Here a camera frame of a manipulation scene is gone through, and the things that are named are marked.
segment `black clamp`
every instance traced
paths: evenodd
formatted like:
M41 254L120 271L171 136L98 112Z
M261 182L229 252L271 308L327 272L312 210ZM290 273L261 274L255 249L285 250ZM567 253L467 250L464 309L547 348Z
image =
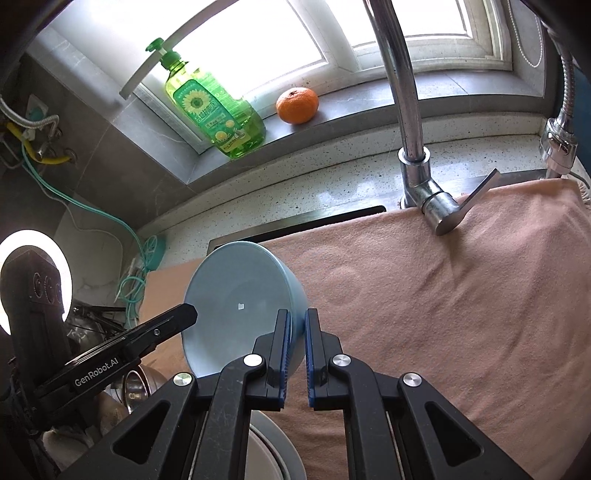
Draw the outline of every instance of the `black clamp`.
M17 392L23 423L38 431L62 424L69 414L139 365L157 345L196 320L195 308L183 303L73 358L33 391Z
M306 313L306 367L310 407L343 410L350 479L532 480L424 378L343 354L316 309Z
M243 479L251 411L284 405L290 323L280 310L274 332L219 374L177 374L59 480ZM343 354L316 309L305 323L310 406L343 410L350 479L532 480L424 378Z
M251 411L283 408L290 340L290 314L279 310L252 353L218 374L175 375L59 480L244 478Z

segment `towel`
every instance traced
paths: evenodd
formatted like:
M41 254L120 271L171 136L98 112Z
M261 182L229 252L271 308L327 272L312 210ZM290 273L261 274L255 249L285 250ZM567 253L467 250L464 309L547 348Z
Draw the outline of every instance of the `towel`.
M345 353L421 374L535 480L562 477L591 432L591 220L575 182L493 189L442 237L407 209L264 245ZM183 300L199 262L148 275L144 320ZM188 368L180 336L145 361ZM269 416L308 479L347 478L342 413L308 408L305 362Z

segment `dish soap bottle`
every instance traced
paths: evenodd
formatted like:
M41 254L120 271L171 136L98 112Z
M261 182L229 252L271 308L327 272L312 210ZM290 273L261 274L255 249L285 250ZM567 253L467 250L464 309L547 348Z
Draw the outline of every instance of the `dish soap bottle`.
M209 72L197 69L189 73L188 63L175 51L162 50L164 40L157 38L146 51L160 50L162 66L170 71L166 93L207 136L230 158L254 150L265 140L265 124L246 100L234 99Z

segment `blue gripper pad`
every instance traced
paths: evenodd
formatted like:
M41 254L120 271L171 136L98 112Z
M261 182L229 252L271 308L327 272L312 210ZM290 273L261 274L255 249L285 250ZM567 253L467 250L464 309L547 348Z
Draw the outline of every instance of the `blue gripper pad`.
M285 396L287 395L287 369L290 366L290 344L291 344L291 314L287 312L285 317L285 329L283 331L283 347L281 350L281 367L279 380L279 398L280 406L285 405Z
M308 406L314 408L314 359L312 357L312 337L310 334L310 316L306 310L304 317L304 341L306 345L306 376L308 378Z

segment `orange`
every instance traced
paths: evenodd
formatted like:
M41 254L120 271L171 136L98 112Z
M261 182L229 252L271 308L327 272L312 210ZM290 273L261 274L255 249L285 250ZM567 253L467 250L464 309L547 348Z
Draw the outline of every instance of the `orange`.
M303 87L290 88L277 99L277 114L292 125L305 124L318 111L318 95Z

